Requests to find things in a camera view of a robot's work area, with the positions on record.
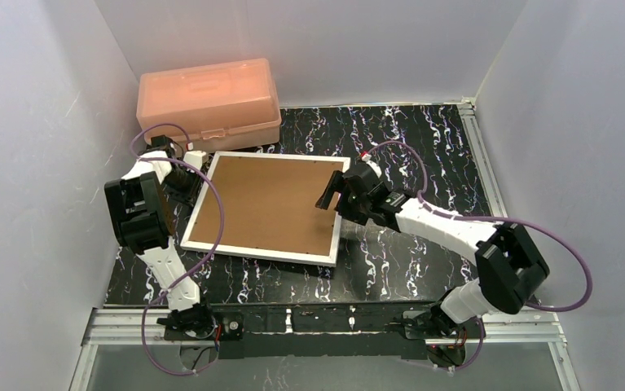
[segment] white frame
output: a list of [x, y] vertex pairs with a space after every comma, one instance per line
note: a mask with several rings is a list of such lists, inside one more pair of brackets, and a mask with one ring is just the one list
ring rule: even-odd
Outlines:
[[[216, 170], [216, 166], [218, 165], [218, 158], [221, 156], [239, 156], [239, 157], [247, 157], [247, 158], [253, 158], [253, 159], [338, 161], [338, 162], [343, 163], [343, 171], [346, 171], [350, 167], [349, 157], [281, 155], [281, 154], [274, 154], [274, 153], [255, 153], [255, 152], [216, 152], [213, 155], [213, 160], [211, 162], [211, 166], [209, 167], [209, 172], [207, 173], [207, 178], [211, 179], [213, 177], [213, 173]], [[195, 225], [197, 215], [199, 214], [201, 206], [204, 203], [207, 191], [209, 191], [209, 187], [203, 184], [200, 190], [200, 195], [197, 198], [197, 202], [195, 203], [195, 208], [192, 210], [192, 215], [190, 216], [190, 222], [187, 224], [187, 228], [185, 229], [185, 232], [183, 234], [183, 239], [180, 241], [180, 246], [183, 249], [207, 252], [213, 246], [213, 243], [193, 242], [189, 240], [190, 235], [192, 233], [192, 227]], [[301, 263], [301, 264], [306, 264], [306, 265], [334, 267], [336, 266], [336, 259], [337, 259], [337, 254], [338, 254], [338, 242], [340, 238], [341, 238], [341, 216], [339, 216], [338, 213], [336, 213], [336, 218], [334, 219], [331, 248], [329, 249], [329, 255], [327, 256], [303, 254], [303, 253], [289, 253], [285, 251], [265, 250], [261, 248], [227, 246], [225, 244], [219, 244], [219, 246], [216, 247], [216, 253], [223, 254], [223, 255], [232, 255], [236, 257], [253, 257], [253, 258], [258, 258], [258, 259], [267, 259], [269, 261], [286, 261], [286, 262]]]

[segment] framed board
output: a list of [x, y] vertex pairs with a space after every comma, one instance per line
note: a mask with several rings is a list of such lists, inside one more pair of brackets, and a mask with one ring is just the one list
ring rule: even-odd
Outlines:
[[[335, 266], [341, 217], [315, 203], [349, 157], [216, 152], [207, 177], [226, 215], [217, 254]], [[218, 205], [202, 185], [183, 235], [185, 249], [206, 252], [216, 240]]]

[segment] white wall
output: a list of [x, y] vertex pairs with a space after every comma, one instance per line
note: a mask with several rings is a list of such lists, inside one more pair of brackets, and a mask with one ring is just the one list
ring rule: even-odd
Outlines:
[[[625, 389], [625, 2], [533, 1], [477, 101], [510, 214], [569, 238], [596, 290], [561, 316], [583, 389]], [[568, 304], [579, 268], [548, 247], [541, 295]]]
[[96, 0], [135, 75], [266, 57], [281, 104], [474, 96], [526, 0]]
[[117, 243], [137, 81], [93, 0], [0, 1], [0, 390], [67, 389]]

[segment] pink container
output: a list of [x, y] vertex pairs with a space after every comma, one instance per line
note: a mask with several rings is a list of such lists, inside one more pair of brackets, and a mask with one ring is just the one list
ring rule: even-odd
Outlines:
[[[266, 59], [143, 74], [137, 120], [146, 129], [168, 122], [190, 134], [196, 150], [229, 151], [279, 141], [281, 113]], [[184, 143], [173, 126], [146, 133]]]

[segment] marble tabletop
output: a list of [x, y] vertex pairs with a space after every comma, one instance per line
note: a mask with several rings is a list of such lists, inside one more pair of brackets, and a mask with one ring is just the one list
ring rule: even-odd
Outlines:
[[[490, 214], [456, 105], [290, 108], [281, 115], [279, 143], [252, 151], [356, 157], [382, 141], [404, 141], [427, 165], [429, 202], [462, 214]], [[421, 186], [418, 164], [400, 147], [387, 147], [375, 161], [390, 187]], [[172, 207], [182, 235], [191, 210]], [[178, 253], [187, 269], [204, 255], [179, 247]], [[311, 303], [437, 300], [475, 277], [464, 258], [428, 240], [343, 222], [335, 268], [216, 255], [194, 280], [213, 303]], [[147, 266], [119, 248], [106, 305], [144, 305], [158, 293]]]

